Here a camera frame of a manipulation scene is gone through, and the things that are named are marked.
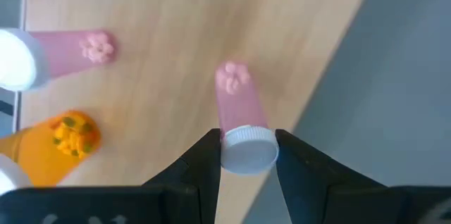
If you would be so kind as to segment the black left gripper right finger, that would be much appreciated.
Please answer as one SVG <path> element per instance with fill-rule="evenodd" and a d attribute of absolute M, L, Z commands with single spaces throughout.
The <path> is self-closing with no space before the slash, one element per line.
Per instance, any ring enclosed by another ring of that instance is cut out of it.
<path fill-rule="evenodd" d="M 277 176 L 292 224 L 357 224 L 365 201 L 348 195 L 386 188 L 286 130 L 277 129 L 276 139 Z"/>

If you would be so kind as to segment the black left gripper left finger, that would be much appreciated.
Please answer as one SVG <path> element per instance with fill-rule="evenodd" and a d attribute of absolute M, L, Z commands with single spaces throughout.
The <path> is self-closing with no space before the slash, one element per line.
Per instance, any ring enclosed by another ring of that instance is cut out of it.
<path fill-rule="evenodd" d="M 214 224 L 221 180 L 221 131 L 211 129 L 143 185 L 158 185 L 159 224 Z"/>

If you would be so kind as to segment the pink pill bottle white cap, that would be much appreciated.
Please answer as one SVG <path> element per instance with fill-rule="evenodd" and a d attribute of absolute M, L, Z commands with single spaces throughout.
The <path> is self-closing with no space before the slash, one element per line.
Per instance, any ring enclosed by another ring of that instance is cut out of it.
<path fill-rule="evenodd" d="M 23 92 L 58 77 L 105 66 L 118 45 L 107 31 L 0 29 L 0 87 Z"/>
<path fill-rule="evenodd" d="M 215 74 L 221 129 L 221 165 L 230 173 L 255 175 L 270 170 L 279 154 L 248 67 L 227 61 Z"/>

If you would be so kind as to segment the orange pill bottle white cap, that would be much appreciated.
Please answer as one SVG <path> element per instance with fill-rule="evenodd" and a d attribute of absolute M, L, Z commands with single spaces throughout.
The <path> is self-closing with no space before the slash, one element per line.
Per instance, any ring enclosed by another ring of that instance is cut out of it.
<path fill-rule="evenodd" d="M 0 196 L 24 187 L 58 185 L 101 145 L 96 122 L 66 111 L 0 137 Z"/>

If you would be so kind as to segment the wooden shelf board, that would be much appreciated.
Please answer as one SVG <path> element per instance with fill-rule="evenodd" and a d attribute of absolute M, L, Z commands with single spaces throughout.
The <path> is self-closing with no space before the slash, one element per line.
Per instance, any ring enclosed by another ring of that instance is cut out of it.
<path fill-rule="evenodd" d="M 28 30 L 106 29 L 118 57 L 22 95 L 28 127 L 88 113 L 100 150 L 63 180 L 138 185 L 218 125 L 214 72 L 249 66 L 272 128 L 291 130 L 362 0 L 26 0 Z"/>

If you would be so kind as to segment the grey table mat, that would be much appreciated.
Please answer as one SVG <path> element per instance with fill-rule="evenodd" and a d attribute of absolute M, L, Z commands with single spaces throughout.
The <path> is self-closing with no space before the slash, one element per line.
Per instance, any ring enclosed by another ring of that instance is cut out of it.
<path fill-rule="evenodd" d="M 451 0 L 364 0 L 290 133 L 386 186 L 357 224 L 451 224 Z M 276 167 L 242 224 L 292 224 Z"/>

